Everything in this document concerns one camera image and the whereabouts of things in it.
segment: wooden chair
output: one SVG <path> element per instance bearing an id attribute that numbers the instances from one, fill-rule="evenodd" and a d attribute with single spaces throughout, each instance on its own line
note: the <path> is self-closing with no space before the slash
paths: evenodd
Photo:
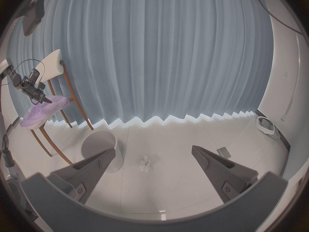
<path id="1" fill-rule="evenodd" d="M 72 94 L 72 97 L 69 99 L 70 102 L 76 102 L 76 105 L 80 111 L 80 113 L 82 114 L 83 118 L 85 119 L 85 121 L 87 122 L 88 126 L 90 127 L 91 130 L 93 130 L 93 127 L 91 125 L 91 123 L 89 122 L 89 120 L 87 119 L 86 114 L 84 113 L 82 107 L 79 104 L 79 101 L 75 95 L 75 92 L 72 88 L 69 76 L 68 76 L 68 72 L 66 70 L 66 64 L 65 62 L 62 60 L 62 56 L 61 56 L 61 51 L 60 49 L 55 50 L 54 52 L 52 52 L 51 54 L 49 54 L 46 58 L 44 58 L 42 60 L 42 63 L 39 63 L 36 67 L 36 69 L 40 72 L 40 76 L 37 79 L 37 83 L 39 81 L 41 82 L 48 82 L 50 91 L 52 92 L 52 95 L 55 95 L 54 89 L 52 87 L 52 83 L 50 82 L 50 80 L 56 76 L 62 75 L 64 74 L 65 79 L 66 79 L 66 83 L 68 84 L 69 90 Z M 71 123 L 69 122 L 68 118 L 66 117 L 66 115 L 64 114 L 63 110 L 60 110 L 60 113 L 62 114 L 62 116 L 64 117 L 64 120 L 67 122 L 67 124 L 70 126 L 70 128 L 72 128 Z M 52 141 L 52 139 L 48 136 L 47 132 L 44 129 L 44 125 L 45 122 L 42 126 L 39 127 L 41 133 L 43 134 L 43 136 L 45 137 L 45 139 L 48 141 L 48 143 L 53 147 L 53 149 L 70 165 L 72 165 L 72 162 L 60 151 L 60 149 L 56 146 L 56 144 Z M 37 142 L 41 145 L 41 147 L 44 149 L 44 151 L 51 157 L 52 154 L 45 148 L 45 146 L 42 144 L 42 142 L 40 141 L 40 139 L 38 138 L 38 136 L 36 135 L 36 133 L 34 132 L 34 130 L 30 130 L 31 133 L 33 134 L 33 136 L 35 137 L 35 139 L 37 140 Z"/>

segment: curtain fold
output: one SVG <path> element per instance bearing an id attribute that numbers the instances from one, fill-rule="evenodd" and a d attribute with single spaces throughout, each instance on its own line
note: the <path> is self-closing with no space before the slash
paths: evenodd
<path id="1" fill-rule="evenodd" d="M 257 0 L 44 0 L 44 6 L 32 35 L 25 37 L 17 21 L 7 57 L 17 66 L 60 49 L 92 124 L 255 111 L 262 100 L 273 35 Z M 37 64 L 27 61 L 17 72 L 29 75 Z M 63 75 L 51 82 L 56 95 L 71 96 Z M 12 85 L 9 91 L 23 117 L 29 97 Z M 51 94 L 47 83 L 45 93 Z M 84 121 L 73 102 L 64 112 L 70 122 Z"/>

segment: white tile floor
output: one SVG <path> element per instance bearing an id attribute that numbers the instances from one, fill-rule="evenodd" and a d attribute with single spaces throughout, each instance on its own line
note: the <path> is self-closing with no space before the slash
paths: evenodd
<path id="1" fill-rule="evenodd" d="M 167 220 L 206 212 L 222 205 L 210 181 L 191 155 L 192 145 L 217 153 L 226 147 L 230 160 L 265 172 L 279 174 L 287 149 L 281 141 L 264 135 L 255 126 L 256 114 L 223 118 L 187 116 L 180 120 L 170 116 L 166 121 L 154 117 L 143 123 L 138 118 L 123 124 L 96 124 L 95 130 L 111 129 L 118 137 L 124 154 L 124 165 L 115 173 L 105 173 L 86 205 L 98 211 L 132 219 Z M 84 123 L 72 129 L 64 122 L 47 123 L 46 131 L 62 152 L 72 161 L 83 159 L 81 145 L 92 131 Z M 48 175 L 67 166 L 52 147 L 37 135 L 52 157 L 43 151 L 31 132 L 17 126 L 9 135 L 10 149 L 25 176 L 35 172 Z M 139 160 L 147 154 L 152 170 L 141 172 Z"/>

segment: wooden chair leg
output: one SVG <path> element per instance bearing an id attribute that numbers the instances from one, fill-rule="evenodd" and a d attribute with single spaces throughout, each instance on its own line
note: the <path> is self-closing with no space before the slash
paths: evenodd
<path id="1" fill-rule="evenodd" d="M 39 143 L 39 145 L 41 145 L 41 147 L 44 149 L 44 151 L 50 156 L 52 157 L 52 154 L 45 148 L 45 146 L 42 144 L 41 140 L 38 138 L 38 136 L 36 135 L 36 133 L 34 132 L 34 130 L 30 130 L 31 133 L 33 134 L 34 138 L 37 140 L 37 142 Z"/>
<path id="2" fill-rule="evenodd" d="M 71 92 L 71 94 L 72 94 L 72 96 L 73 96 L 73 98 L 74 98 L 74 100 L 75 100 L 75 102 L 76 102 L 76 105 L 77 105 L 77 107 L 78 107 L 80 113 L 82 114 L 83 118 L 84 118 L 85 121 L 87 122 L 88 126 L 90 127 L 90 129 L 93 130 L 92 125 L 90 124 L 90 122 L 89 122 L 89 120 L 88 120 L 86 114 L 84 113 L 84 111 L 83 111 L 82 107 L 80 106 L 79 101 L 78 101 L 78 99 L 77 99 L 77 97 L 76 97 L 76 95 L 75 95 L 75 92 L 74 92 L 74 90 L 73 90 L 72 84 L 71 84 L 70 79 L 69 79 L 69 76 L 68 76 L 68 72 L 66 71 L 66 64 L 62 64 L 62 65 L 63 65 L 63 69 L 64 69 L 64 76 L 65 76 L 65 78 L 66 78 L 66 82 L 67 82 L 68 87 L 69 87 L 69 89 L 70 89 L 70 92 Z"/>
<path id="3" fill-rule="evenodd" d="M 61 150 L 54 144 L 51 138 L 48 136 L 47 132 L 44 129 L 44 125 L 42 125 L 39 129 L 49 144 L 54 148 L 54 150 L 65 160 L 68 164 L 72 165 L 73 163 L 61 152 Z"/>
<path id="4" fill-rule="evenodd" d="M 54 89 L 53 89 L 53 87 L 52 87 L 51 81 L 50 81 L 50 80 L 47 80 L 47 82 L 48 82 L 49 89 L 50 89 L 50 91 L 52 92 L 52 95 L 55 95 L 55 91 L 54 91 Z M 66 121 L 66 123 L 70 126 L 70 128 L 72 128 L 71 123 L 69 122 L 68 118 L 66 117 L 66 115 L 64 114 L 64 112 L 63 112 L 62 109 L 60 110 L 60 113 L 61 113 L 62 116 L 64 117 L 64 120 Z"/>

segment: white trash can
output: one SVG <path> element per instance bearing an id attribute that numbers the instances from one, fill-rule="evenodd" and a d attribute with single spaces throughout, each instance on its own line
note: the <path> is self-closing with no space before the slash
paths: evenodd
<path id="1" fill-rule="evenodd" d="M 115 149 L 116 156 L 107 167 L 106 172 L 118 171 L 123 164 L 123 156 L 118 146 L 118 140 L 110 130 L 97 130 L 85 138 L 82 144 L 82 155 L 86 159 L 106 149 Z"/>

